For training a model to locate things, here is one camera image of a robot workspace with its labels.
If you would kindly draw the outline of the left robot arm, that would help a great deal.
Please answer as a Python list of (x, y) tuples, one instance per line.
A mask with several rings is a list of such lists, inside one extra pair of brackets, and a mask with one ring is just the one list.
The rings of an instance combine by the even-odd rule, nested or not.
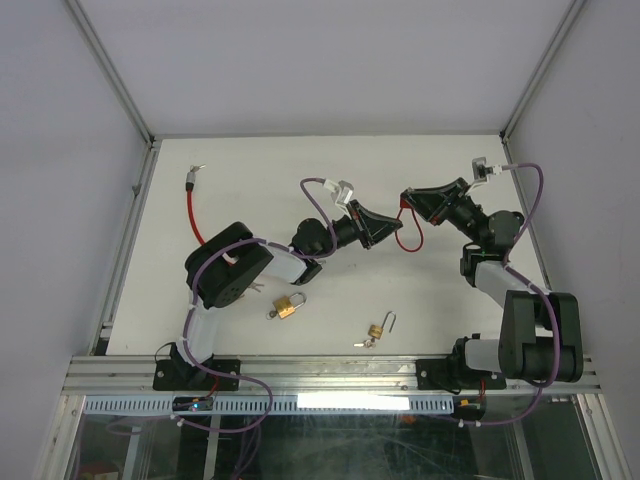
[(244, 223), (235, 222), (189, 255), (190, 304), (181, 336), (170, 350), (174, 375), (184, 386), (206, 383), (213, 369), (214, 314), (239, 300), (259, 276), (305, 285), (336, 250), (354, 242), (370, 249), (402, 227), (399, 219), (374, 213), (356, 200), (344, 211), (338, 220), (301, 221), (286, 246), (259, 239)]

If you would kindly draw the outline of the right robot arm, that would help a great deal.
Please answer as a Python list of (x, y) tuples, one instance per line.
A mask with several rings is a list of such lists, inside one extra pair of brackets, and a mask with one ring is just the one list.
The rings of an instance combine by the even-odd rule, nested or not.
[(584, 371), (577, 298), (535, 285), (506, 260), (525, 225), (517, 211), (483, 211), (462, 178), (437, 188), (406, 189), (400, 196), (426, 222), (449, 222), (468, 243), (460, 259), (467, 283), (502, 309), (496, 339), (478, 334), (456, 340), (427, 376), (450, 391), (474, 388), (491, 377), (522, 380), (537, 388), (575, 383)]

